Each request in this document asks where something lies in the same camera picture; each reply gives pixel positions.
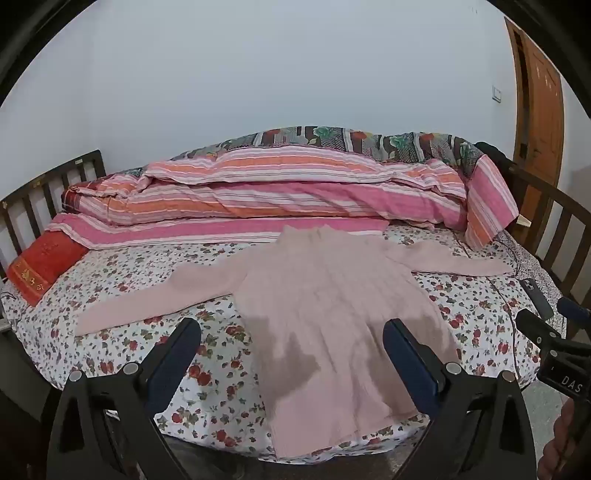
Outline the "person's right hand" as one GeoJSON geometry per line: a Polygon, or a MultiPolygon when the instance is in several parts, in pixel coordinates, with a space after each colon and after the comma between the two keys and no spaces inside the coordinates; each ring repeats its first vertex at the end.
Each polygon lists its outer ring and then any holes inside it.
{"type": "Polygon", "coordinates": [[[538,462],[537,478],[540,480],[550,480],[559,473],[576,447],[569,434],[574,409],[574,401],[568,399],[562,406],[560,416],[554,422],[554,437],[545,445],[538,462]]]}

